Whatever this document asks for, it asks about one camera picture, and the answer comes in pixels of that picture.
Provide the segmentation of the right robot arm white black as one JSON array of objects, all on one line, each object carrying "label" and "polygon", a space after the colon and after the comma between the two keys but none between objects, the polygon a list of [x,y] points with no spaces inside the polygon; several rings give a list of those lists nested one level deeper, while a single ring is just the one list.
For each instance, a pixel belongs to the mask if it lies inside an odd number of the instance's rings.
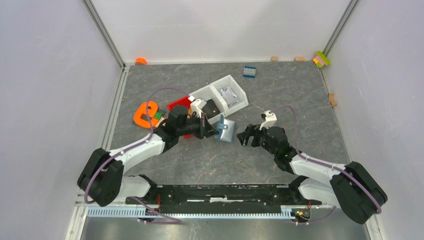
[{"label": "right robot arm white black", "polygon": [[317,200],[341,209],[355,223],[364,224],[374,214],[380,214],[388,201],[388,195],[362,164],[336,164],[310,157],[289,144],[282,127],[260,129],[259,125],[249,124],[236,137],[243,146],[251,143],[253,148],[263,148],[280,170],[297,176],[288,191],[295,204]]}]

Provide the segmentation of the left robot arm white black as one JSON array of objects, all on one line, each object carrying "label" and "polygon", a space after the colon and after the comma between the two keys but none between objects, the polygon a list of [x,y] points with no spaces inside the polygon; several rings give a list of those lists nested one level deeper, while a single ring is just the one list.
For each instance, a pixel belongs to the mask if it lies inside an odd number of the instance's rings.
[{"label": "left robot arm white black", "polygon": [[105,207],[119,197],[139,197],[145,204],[153,203],[157,190],[147,179],[124,174],[144,160],[167,152],[181,136],[205,139],[218,133],[205,113],[193,112],[188,116],[186,107],[175,106],[167,119],[144,138],[118,149],[107,151],[100,147],[92,152],[77,180],[84,191],[84,202]]}]

